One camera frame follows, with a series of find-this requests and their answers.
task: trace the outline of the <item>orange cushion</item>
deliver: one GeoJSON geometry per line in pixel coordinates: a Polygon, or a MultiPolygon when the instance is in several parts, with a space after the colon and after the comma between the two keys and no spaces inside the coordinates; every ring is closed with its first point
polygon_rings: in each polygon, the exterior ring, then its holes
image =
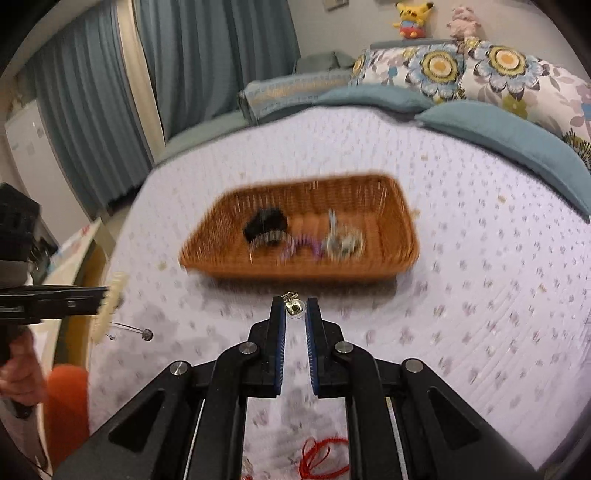
{"type": "Polygon", "coordinates": [[[57,467],[89,437],[88,372],[74,365],[58,365],[47,379],[43,405],[47,450],[57,467]]]}

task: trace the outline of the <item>white refrigerator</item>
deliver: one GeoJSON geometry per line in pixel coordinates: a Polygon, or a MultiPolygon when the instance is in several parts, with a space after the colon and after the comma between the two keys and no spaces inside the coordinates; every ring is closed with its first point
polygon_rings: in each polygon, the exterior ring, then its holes
{"type": "Polygon", "coordinates": [[[61,245],[90,219],[64,176],[47,138],[37,101],[6,122],[12,157],[27,194],[41,205],[41,218],[61,245]]]}

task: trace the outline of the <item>white bedsheet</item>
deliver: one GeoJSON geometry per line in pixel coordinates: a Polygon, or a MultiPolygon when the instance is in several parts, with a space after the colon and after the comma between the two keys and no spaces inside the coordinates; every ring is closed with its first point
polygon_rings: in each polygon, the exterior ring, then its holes
{"type": "MultiPolygon", "coordinates": [[[[92,352],[96,430],[166,365],[215,359],[268,317],[285,287],[214,284],[187,274],[183,241],[224,191],[252,182],[378,170],[414,210],[421,254],[396,283],[310,286],[323,317],[376,358],[423,359],[536,467],[591,397],[586,325],[591,228],[558,195],[465,142],[379,111],[314,108],[187,153],[147,180],[111,273],[130,279],[112,329],[92,352]]],[[[299,478],[304,441],[346,435],[344,404],[315,399],[302,320],[287,325],[283,391],[251,400],[245,454],[259,478],[299,478]]]]}

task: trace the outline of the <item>pink plush toy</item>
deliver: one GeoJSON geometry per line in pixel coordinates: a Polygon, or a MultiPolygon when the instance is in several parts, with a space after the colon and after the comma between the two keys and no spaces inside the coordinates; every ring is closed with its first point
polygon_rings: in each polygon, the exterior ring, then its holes
{"type": "Polygon", "coordinates": [[[480,21],[474,14],[472,7],[464,7],[463,5],[452,10],[452,21],[447,24],[447,27],[451,29],[450,35],[458,40],[477,37],[476,30],[480,26],[480,21]]]}

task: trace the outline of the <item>floral pillow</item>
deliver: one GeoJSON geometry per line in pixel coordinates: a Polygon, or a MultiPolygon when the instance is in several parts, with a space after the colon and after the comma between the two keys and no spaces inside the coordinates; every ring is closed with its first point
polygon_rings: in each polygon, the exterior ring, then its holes
{"type": "Polygon", "coordinates": [[[407,87],[440,103],[454,98],[463,72],[463,43],[366,50],[353,67],[351,85],[407,87]]]}
{"type": "Polygon", "coordinates": [[[486,40],[465,41],[456,97],[492,103],[560,137],[591,173],[591,85],[568,70],[486,40]]]}

